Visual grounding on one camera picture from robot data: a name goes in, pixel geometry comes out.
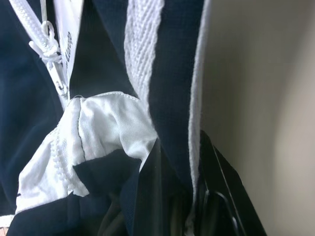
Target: zipper teeth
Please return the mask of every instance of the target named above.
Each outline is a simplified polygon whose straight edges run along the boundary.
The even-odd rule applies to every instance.
[[[47,47],[46,38],[41,29],[41,23],[26,0],[9,0],[15,14],[34,43],[44,50]]]

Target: white zipper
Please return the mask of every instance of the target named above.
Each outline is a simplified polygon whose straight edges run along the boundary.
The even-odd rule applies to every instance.
[[[68,85],[64,83],[60,48],[55,39],[53,25],[49,21],[42,24],[35,15],[27,0],[9,0],[11,6],[31,38],[30,47],[38,53],[45,63],[55,84],[63,109],[69,101]]]

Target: white label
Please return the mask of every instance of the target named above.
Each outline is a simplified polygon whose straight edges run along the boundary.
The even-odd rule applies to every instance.
[[[84,0],[54,0],[65,84],[69,87]]]

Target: white stripe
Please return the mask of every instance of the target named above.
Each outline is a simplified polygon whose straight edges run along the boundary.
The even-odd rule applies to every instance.
[[[129,80],[149,114],[149,86],[164,0],[129,0],[125,62]]]
[[[15,215],[0,216],[0,228],[9,228]]]
[[[206,42],[210,23],[210,0],[204,0],[202,16],[200,22],[199,36],[196,47],[195,63],[193,67],[190,108],[189,108],[189,125],[188,125],[188,146],[189,146],[189,163],[190,174],[193,188],[192,208],[186,220],[186,235],[193,235],[194,208],[197,195],[197,182],[199,177],[199,148],[200,148],[200,114],[201,114],[201,93],[202,93],[202,76],[203,64],[205,58]]]

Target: beige wall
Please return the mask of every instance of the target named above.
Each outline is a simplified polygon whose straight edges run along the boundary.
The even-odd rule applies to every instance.
[[[203,129],[270,236],[315,235],[315,8],[213,0]]]

